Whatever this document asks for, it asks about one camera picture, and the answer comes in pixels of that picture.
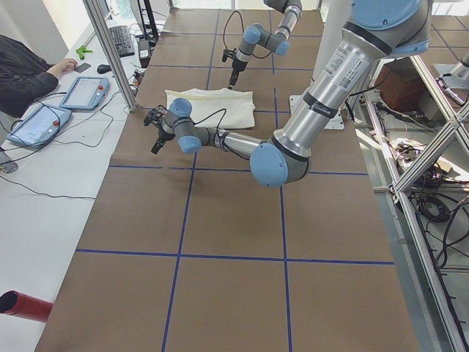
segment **computer mouse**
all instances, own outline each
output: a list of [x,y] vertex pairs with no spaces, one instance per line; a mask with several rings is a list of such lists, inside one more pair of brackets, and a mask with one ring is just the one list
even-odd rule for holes
[[99,65],[96,69],[96,71],[101,74],[109,72],[110,70],[111,70],[111,66],[104,65],[104,64]]

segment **keyboard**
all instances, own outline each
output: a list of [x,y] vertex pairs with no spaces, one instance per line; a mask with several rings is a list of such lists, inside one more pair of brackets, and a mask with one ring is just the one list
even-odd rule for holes
[[109,29],[112,41],[114,42],[117,53],[120,57],[135,55],[133,50],[133,41],[130,37],[129,27],[115,26]]

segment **label sticker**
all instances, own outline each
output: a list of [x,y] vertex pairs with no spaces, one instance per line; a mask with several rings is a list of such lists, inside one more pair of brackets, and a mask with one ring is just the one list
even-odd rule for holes
[[369,66],[369,62],[348,51],[338,47],[325,67],[325,72],[334,84],[346,92],[350,92],[353,86],[360,80]]
[[321,114],[328,119],[333,119],[339,112],[337,109],[332,109],[329,106],[324,105],[311,94],[309,94],[309,92],[306,92],[306,94],[303,96],[303,100],[309,105],[309,109],[311,111]]

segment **smartphone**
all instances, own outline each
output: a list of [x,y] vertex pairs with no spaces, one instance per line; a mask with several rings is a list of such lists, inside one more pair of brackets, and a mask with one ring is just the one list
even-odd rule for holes
[[82,73],[83,71],[89,69],[91,67],[90,64],[87,64],[86,62],[75,67],[75,71],[78,72],[78,73]]

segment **green object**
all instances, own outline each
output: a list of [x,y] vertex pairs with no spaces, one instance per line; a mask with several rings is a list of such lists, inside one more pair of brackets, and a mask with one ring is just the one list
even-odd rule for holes
[[85,53],[92,53],[93,52],[93,50],[87,49],[85,45],[82,45],[80,48],[76,49],[75,51],[78,54],[78,57],[80,58],[80,60],[85,59]]

